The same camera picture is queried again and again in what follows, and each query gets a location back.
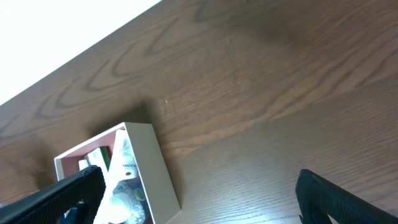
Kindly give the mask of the white floral cream tube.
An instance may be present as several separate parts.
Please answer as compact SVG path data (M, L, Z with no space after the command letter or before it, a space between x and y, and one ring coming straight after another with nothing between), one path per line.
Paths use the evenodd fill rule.
M131 180L138 176L136 159L126 130L116 131L116 137L107 176L108 184Z

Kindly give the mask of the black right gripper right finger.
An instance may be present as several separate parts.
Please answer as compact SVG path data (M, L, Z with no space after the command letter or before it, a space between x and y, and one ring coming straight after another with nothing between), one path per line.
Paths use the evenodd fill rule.
M303 224L397 223L397 217L371 205L316 173L302 169L295 187Z

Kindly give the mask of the green white soap box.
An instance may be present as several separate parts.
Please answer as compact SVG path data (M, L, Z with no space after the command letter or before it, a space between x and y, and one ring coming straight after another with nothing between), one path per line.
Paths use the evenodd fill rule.
M85 159L91 166L98 166L102 171L108 172L111 159L106 146L97 147L85 155Z

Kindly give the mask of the clear sanitizer pump bottle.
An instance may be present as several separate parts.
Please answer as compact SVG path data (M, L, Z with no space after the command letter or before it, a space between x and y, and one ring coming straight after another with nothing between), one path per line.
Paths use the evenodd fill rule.
M93 224L146 222L146 212L127 183L120 181L107 186Z

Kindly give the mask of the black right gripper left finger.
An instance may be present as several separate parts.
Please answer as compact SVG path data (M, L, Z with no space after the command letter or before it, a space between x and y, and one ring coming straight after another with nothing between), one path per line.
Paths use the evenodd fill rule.
M101 168L89 166L66 179L1 208L1 223L93 223L103 198Z

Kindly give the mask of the white box pink interior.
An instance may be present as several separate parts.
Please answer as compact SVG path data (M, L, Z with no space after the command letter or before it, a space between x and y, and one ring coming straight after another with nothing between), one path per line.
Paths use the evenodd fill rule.
M151 124L123 122L65 151L54 158L57 179L76 174L78 161L98 147L106 146L109 155L115 155L119 146L116 136L120 131L125 132L131 147L153 223L167 223L180 211L180 205Z

